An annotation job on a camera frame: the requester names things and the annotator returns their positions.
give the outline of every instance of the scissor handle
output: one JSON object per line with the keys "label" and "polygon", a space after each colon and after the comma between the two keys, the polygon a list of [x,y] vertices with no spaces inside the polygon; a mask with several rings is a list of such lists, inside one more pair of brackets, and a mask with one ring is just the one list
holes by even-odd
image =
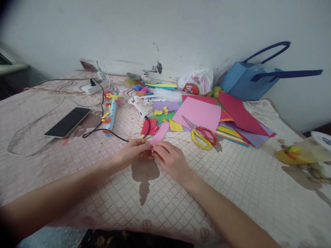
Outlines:
{"label": "scissor handle", "polygon": [[[196,129],[198,129],[200,132],[202,132],[202,134],[204,135],[204,137],[206,138],[206,140],[209,141],[209,143],[211,143],[213,146],[214,146],[214,145],[217,145],[217,139],[216,139],[216,136],[215,136],[215,134],[213,134],[212,131],[210,131],[209,129],[207,129],[207,128],[205,128],[205,127],[201,127],[201,126],[198,127],[198,128],[196,128]],[[209,133],[213,136],[214,141],[211,141],[211,140],[209,139],[209,137],[206,135],[206,133],[204,132],[204,130],[207,131],[207,132],[209,132]]]}
{"label": "scissor handle", "polygon": [[[199,142],[196,140],[195,136],[198,136],[201,140],[203,140],[208,146],[203,146],[201,144],[199,144]],[[211,145],[211,143],[206,140],[204,137],[202,137],[197,131],[196,129],[192,129],[192,139],[194,141],[194,143],[196,143],[200,148],[205,149],[205,150],[210,150],[213,146]]]}

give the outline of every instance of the yellow scissors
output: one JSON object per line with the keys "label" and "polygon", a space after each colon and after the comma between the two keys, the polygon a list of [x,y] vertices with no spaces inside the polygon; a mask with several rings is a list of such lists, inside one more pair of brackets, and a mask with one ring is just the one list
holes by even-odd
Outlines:
{"label": "yellow scissors", "polygon": [[[183,118],[184,118],[185,121],[187,121],[187,123],[193,128],[193,129],[192,129],[192,139],[193,139],[194,143],[196,143],[200,148],[205,149],[205,150],[210,150],[214,145],[217,145],[217,139],[216,139],[216,136],[215,136],[215,134],[213,134],[212,131],[210,131],[209,129],[207,129],[207,128],[205,128],[205,127],[201,127],[201,126],[197,127],[197,126],[194,125],[192,122],[190,122],[185,116],[183,116]],[[204,135],[204,137],[202,137],[202,136],[197,132],[197,130],[199,130],[200,132],[202,132],[202,134]],[[206,135],[206,133],[204,132],[204,130],[207,131],[207,132],[209,132],[209,133],[213,136],[213,138],[214,138],[214,141],[213,141],[213,142],[208,138],[208,136]],[[200,139],[202,139],[204,142],[206,142],[208,146],[203,146],[203,145],[199,144],[199,143],[197,142],[196,138],[195,138],[196,135],[197,135]]]}

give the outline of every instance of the hand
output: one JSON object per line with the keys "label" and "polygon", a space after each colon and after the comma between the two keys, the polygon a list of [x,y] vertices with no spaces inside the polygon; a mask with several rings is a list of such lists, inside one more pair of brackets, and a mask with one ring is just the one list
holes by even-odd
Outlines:
{"label": "hand", "polygon": [[125,146],[112,156],[116,171],[128,167],[136,158],[153,159],[151,155],[152,145],[146,139],[132,139]]}
{"label": "hand", "polygon": [[153,156],[162,168],[177,182],[185,184],[192,180],[194,171],[186,162],[181,149],[169,142],[159,142],[154,146]]}

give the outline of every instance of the bag handle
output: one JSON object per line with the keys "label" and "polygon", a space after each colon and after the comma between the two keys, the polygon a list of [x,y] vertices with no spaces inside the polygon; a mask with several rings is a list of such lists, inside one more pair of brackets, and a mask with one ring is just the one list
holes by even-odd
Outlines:
{"label": "bag handle", "polygon": [[257,55],[259,55],[259,54],[261,54],[261,53],[263,53],[263,52],[265,52],[265,51],[267,51],[267,50],[269,50],[269,49],[271,49],[271,48],[275,48],[275,47],[278,47],[278,46],[280,46],[280,45],[284,45],[284,46],[285,46],[282,50],[280,50],[279,52],[275,53],[274,55],[272,55],[271,57],[267,58],[266,60],[263,60],[263,61],[260,63],[260,64],[264,64],[265,62],[267,62],[267,61],[273,59],[274,57],[280,55],[282,52],[284,52],[285,50],[287,50],[287,49],[290,47],[290,44],[291,44],[290,41],[282,41],[282,42],[278,42],[278,43],[276,43],[276,44],[273,44],[273,45],[271,45],[271,46],[268,46],[268,47],[262,49],[261,51],[259,51],[259,52],[255,53],[255,54],[253,54],[253,55],[250,56],[248,59],[245,59],[245,60],[243,61],[243,63],[247,63],[247,61],[249,61],[250,59],[254,58],[255,56],[257,56]]}
{"label": "bag handle", "polygon": [[269,81],[269,83],[273,82],[276,78],[301,78],[306,76],[317,76],[321,75],[323,70],[314,70],[314,71],[286,71],[286,72],[269,72],[269,73],[261,73],[256,74],[251,81],[257,82],[262,77],[273,76],[273,78]]}

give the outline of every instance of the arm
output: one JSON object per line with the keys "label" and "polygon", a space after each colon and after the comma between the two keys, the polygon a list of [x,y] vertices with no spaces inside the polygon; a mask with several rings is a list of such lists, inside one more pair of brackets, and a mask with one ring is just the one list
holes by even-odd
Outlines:
{"label": "arm", "polygon": [[135,158],[153,158],[144,153],[151,147],[145,139],[130,140],[114,156],[37,188],[3,206],[3,221],[21,241],[59,218],[100,182],[128,167]]}
{"label": "arm", "polygon": [[280,247],[250,217],[200,178],[188,166],[181,149],[160,142],[154,147],[153,156],[199,202],[231,247]]}

